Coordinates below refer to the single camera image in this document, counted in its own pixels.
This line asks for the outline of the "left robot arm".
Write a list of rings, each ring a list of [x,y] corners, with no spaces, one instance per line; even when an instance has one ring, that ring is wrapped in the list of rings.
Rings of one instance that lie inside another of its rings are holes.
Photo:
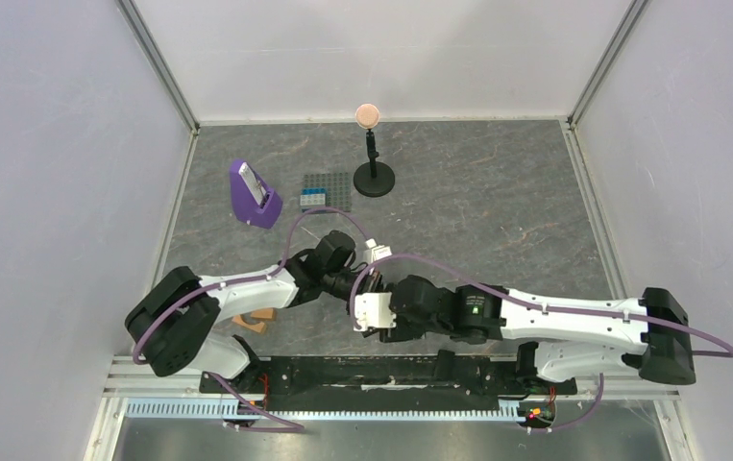
[[[347,300],[355,273],[355,242],[333,230],[285,265],[239,276],[198,276],[189,267],[171,270],[128,314],[124,326],[139,355],[159,377],[183,369],[214,372],[237,392],[259,383],[260,368],[237,339],[212,334],[232,317],[310,303],[322,294]]]

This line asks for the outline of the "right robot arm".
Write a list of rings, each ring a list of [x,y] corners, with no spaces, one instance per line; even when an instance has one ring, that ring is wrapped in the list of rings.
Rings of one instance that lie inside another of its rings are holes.
[[[408,276],[354,298],[357,330],[383,343],[428,333],[482,345],[517,340],[516,384],[537,392],[549,382],[634,369],[654,383],[691,385],[696,370],[686,311],[666,289],[595,301],[537,296],[493,286],[454,290]]]

